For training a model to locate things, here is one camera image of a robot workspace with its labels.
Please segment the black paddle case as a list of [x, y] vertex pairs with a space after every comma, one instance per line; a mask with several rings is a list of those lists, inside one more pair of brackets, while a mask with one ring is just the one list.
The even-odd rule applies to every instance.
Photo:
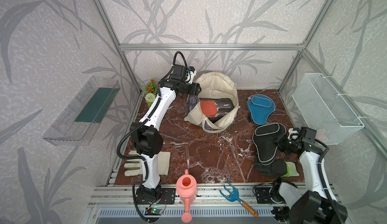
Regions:
[[253, 133], [253, 143], [257, 149], [258, 163], [270, 165], [276, 157], [278, 138], [286, 133], [282, 123], [269, 123], [259, 126]]

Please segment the beige canvas bag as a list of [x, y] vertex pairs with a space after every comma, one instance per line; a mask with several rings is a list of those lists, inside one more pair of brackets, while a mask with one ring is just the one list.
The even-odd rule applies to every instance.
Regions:
[[239, 109], [236, 84], [219, 72], [205, 73], [196, 83], [202, 91], [198, 96], [188, 96], [184, 121], [200, 126], [208, 133], [225, 131]]

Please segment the blue paddle case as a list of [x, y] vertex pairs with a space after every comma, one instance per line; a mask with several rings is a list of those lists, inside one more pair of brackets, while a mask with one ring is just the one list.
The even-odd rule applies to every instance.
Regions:
[[252, 95], [248, 97], [247, 106], [249, 117], [256, 125], [264, 125], [269, 116], [275, 112], [274, 101], [265, 95]]

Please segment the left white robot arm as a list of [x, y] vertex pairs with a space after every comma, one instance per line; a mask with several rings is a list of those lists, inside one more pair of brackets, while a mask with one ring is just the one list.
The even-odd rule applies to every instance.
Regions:
[[139, 123], [131, 125], [132, 143], [143, 162], [143, 182], [139, 184], [139, 197], [146, 196], [154, 200], [161, 197], [158, 154], [162, 149], [164, 140], [159, 129], [168, 108], [176, 98], [176, 94], [197, 96], [201, 91], [198, 83], [163, 79], [157, 85], [157, 96], [148, 112]]

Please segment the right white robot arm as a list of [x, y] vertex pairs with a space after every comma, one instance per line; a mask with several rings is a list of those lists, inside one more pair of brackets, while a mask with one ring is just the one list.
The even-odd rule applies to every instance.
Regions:
[[283, 178], [274, 181], [273, 195], [289, 207], [290, 224], [344, 224], [348, 213], [339, 204], [325, 173], [327, 145], [315, 138], [291, 134], [278, 141], [284, 150], [299, 157], [305, 177], [305, 191]]

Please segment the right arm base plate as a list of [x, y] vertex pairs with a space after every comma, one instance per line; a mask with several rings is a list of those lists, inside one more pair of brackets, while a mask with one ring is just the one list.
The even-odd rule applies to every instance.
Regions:
[[282, 204], [283, 200], [271, 194], [271, 187], [258, 186], [254, 189], [257, 204]]

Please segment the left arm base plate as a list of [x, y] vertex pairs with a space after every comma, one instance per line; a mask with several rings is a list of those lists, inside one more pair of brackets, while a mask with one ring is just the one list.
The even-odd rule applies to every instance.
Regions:
[[150, 205], [152, 203], [172, 205], [175, 203], [175, 188], [159, 188], [156, 190], [138, 188], [135, 192], [136, 203]]

